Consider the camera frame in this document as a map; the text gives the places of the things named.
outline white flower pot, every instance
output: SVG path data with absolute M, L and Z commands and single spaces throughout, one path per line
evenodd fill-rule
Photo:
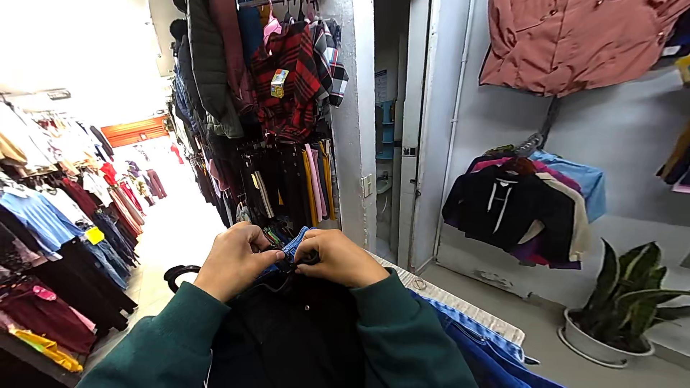
M 654 354 L 654 345 L 644 337 L 642 339 L 649 345 L 649 350 L 644 353 L 631 353 L 599 342 L 580 330 L 570 319 L 570 312 L 570 309 L 565 309 L 563 313 L 565 326 L 558 328 L 558 338 L 579 356 L 604 367 L 620 369 L 627 367 L 636 358 Z

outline light blue shirt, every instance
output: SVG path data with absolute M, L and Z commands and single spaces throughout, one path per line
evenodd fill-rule
M 600 168 L 577 164 L 544 151 L 534 151 L 529 157 L 546 164 L 549 168 L 574 179 L 582 188 L 587 219 L 590 223 L 606 213 L 604 171 Z
M 25 188 L 21 194 L 26 198 L 6 191 L 0 197 L 0 204 L 33 232 L 41 246 L 54 252 L 67 241 L 83 235 L 43 194 L 29 188 Z

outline orange shutter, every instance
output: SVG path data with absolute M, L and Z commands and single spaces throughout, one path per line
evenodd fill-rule
M 166 116 L 153 117 L 140 122 L 104 126 L 101 129 L 113 147 L 126 146 L 156 137 L 168 136 L 168 131 L 163 123 L 165 118 Z

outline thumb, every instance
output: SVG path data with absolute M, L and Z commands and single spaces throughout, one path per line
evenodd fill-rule
M 301 273 L 302 275 L 307 275 L 311 278 L 323 278 L 322 273 L 323 266 L 320 264 L 308 265 L 308 264 L 298 264 L 296 273 Z
M 276 262 L 283 260 L 285 257 L 285 253 L 283 251 L 266 251 L 266 252 L 260 252 L 260 253 L 253 253 L 252 254 L 252 262 L 255 263 L 256 266 L 261 268 L 261 271 L 264 269 L 268 268 L 271 264 L 275 264 Z

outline pipe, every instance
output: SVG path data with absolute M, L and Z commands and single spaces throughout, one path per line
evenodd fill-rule
M 467 56 L 469 55 L 470 38 L 472 35 L 472 24 L 474 20 L 475 0 L 469 0 L 470 6 L 467 11 L 467 27 L 465 30 L 465 41 L 462 45 L 462 59 L 460 60 L 460 79 L 457 82 L 457 93 L 455 94 L 455 112 L 453 112 L 453 119 L 451 120 L 451 146 L 448 148 L 448 159 L 446 160 L 446 175 L 443 178 L 443 198 L 446 197 L 446 187 L 448 186 L 449 175 L 451 174 L 451 162 L 453 159 L 453 147 L 455 145 L 455 132 L 457 130 L 457 115 L 460 111 L 460 95 L 462 94 L 462 84 L 465 79 L 465 70 L 467 69 Z M 441 244 L 441 227 L 443 226 L 443 202 L 438 211 L 438 223 L 436 225 L 436 236 L 433 245 L 433 259 L 438 257 L 438 248 Z

